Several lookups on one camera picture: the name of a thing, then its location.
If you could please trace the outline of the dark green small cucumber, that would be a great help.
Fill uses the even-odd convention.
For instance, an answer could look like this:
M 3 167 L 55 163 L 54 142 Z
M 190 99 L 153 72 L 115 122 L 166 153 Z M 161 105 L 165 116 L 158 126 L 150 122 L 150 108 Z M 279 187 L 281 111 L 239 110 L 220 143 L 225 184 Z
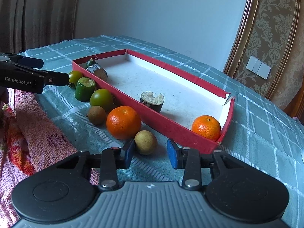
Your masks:
M 96 64 L 96 61 L 94 58 L 90 58 L 90 60 L 87 61 L 85 65 L 85 69 L 87 69 L 89 66 Z

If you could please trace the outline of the dark cut sugarcane piece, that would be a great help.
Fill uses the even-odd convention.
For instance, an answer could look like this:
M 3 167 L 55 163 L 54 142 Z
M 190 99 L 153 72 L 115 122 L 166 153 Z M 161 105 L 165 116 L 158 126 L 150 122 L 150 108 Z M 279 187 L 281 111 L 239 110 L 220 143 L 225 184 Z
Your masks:
M 107 81 L 108 79 L 106 70 L 100 67 L 97 63 L 88 66 L 86 70 L 103 81 Z

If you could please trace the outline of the dark sugarcane stub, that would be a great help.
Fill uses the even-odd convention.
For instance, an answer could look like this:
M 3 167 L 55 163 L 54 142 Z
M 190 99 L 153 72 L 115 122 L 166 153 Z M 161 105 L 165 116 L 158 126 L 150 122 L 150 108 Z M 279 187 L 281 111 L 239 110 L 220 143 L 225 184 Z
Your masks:
M 140 103 L 160 113 L 164 103 L 164 96 L 162 94 L 155 95 L 154 92 L 143 92 L 140 96 Z

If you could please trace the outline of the small green fruit far left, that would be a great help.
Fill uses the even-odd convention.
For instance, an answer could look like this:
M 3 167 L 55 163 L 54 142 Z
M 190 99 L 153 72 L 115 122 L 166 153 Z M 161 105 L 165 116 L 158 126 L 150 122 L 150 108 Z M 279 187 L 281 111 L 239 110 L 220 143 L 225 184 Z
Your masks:
M 77 83 L 78 83 L 78 80 L 80 79 L 80 78 L 82 78 L 83 77 L 83 74 L 81 73 L 81 72 L 79 72 L 79 71 L 77 71 L 77 70 L 73 70 L 73 71 L 71 71 L 70 73 L 69 73 L 69 82 L 68 82 L 68 86 L 70 87 L 70 88 L 76 88 L 76 85 L 77 85 Z

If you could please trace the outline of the orange mandarin in box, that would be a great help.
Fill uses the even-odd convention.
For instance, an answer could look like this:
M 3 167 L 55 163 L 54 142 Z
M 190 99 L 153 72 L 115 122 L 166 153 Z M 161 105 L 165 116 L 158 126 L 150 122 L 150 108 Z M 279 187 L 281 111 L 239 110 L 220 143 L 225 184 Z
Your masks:
M 221 125 L 214 117 L 202 115 L 197 117 L 193 123 L 191 130 L 212 141 L 217 141 L 221 136 Z

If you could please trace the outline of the large orange mandarin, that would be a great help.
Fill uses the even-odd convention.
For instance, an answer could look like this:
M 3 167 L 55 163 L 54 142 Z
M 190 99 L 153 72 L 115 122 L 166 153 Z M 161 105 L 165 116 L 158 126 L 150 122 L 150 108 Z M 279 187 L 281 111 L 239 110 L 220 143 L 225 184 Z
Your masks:
M 130 106 L 113 109 L 107 116 L 106 128 L 116 139 L 127 140 L 134 137 L 141 129 L 139 114 Z

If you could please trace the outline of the tan longan fruit large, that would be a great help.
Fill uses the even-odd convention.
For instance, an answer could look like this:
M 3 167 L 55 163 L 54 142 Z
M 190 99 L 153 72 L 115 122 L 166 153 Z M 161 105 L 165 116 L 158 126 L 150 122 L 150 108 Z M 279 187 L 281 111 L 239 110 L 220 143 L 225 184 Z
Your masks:
M 148 130 L 141 130 L 135 136 L 135 148 L 141 155 L 152 154 L 158 146 L 154 134 Z

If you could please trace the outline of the green cut cucumber piece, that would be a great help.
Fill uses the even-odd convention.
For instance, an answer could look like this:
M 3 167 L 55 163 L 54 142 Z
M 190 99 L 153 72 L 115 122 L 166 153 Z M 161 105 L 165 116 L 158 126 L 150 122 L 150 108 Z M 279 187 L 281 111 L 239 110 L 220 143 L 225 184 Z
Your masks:
M 81 77 L 77 81 L 75 89 L 75 98 L 81 102 L 87 102 L 90 100 L 94 93 L 96 82 L 88 77 Z

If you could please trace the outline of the red shallow cardboard box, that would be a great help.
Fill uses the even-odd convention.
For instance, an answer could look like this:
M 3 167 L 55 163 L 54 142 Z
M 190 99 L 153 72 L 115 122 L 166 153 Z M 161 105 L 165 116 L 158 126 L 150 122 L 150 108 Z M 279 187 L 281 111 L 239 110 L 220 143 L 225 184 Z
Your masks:
M 211 153 L 224 140 L 234 109 L 232 95 L 182 69 L 130 49 L 109 51 L 72 61 L 107 89 L 119 105 L 132 107 L 147 126 L 177 144 Z M 194 133 L 194 120 L 215 118 L 221 127 L 216 141 Z

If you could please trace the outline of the small brown longan fruit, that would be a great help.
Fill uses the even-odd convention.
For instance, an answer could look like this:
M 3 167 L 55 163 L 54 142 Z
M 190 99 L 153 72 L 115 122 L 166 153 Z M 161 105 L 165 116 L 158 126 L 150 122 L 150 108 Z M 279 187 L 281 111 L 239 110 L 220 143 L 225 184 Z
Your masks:
M 94 125 L 101 125 L 106 119 L 106 111 L 100 106 L 92 106 L 87 113 L 87 118 Z

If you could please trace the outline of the green round fruit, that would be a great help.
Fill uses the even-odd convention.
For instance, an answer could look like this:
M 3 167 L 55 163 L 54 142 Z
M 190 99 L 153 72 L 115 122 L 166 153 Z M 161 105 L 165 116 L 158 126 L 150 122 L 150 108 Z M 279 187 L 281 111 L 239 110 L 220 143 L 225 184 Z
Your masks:
M 92 107 L 100 106 L 105 111 L 108 111 L 113 106 L 112 94 L 107 89 L 98 89 L 92 94 L 90 98 L 90 105 Z

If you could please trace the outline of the brown curtain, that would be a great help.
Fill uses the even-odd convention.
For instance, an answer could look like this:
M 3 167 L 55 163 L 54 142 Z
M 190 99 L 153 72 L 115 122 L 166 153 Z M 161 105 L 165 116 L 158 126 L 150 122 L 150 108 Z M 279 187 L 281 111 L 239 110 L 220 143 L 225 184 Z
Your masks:
M 78 0 L 1 0 L 1 51 L 71 40 Z

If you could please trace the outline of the pink floral towel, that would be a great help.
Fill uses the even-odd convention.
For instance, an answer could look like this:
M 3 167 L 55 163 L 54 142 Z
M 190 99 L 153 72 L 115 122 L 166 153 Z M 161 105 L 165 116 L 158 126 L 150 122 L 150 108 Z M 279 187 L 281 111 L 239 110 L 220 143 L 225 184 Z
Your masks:
M 11 200 L 14 187 L 76 151 L 33 93 L 1 88 L 1 227 L 19 220 Z

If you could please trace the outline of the white wall light switch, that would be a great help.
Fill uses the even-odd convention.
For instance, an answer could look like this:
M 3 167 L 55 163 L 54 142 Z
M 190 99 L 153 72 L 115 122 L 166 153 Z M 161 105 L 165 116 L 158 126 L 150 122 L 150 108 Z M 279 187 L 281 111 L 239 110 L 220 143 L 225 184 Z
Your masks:
M 263 78 L 264 80 L 267 80 L 271 71 L 270 66 L 266 65 L 264 62 L 254 56 L 250 56 L 246 65 L 246 69 Z

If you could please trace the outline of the gold ornate wall panel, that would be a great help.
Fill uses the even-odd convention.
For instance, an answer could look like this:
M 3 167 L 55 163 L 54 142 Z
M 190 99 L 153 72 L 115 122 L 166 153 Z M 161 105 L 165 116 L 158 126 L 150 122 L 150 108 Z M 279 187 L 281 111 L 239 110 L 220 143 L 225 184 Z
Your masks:
M 250 56 L 271 67 L 267 80 L 246 69 Z M 246 0 L 224 73 L 303 119 L 303 0 Z

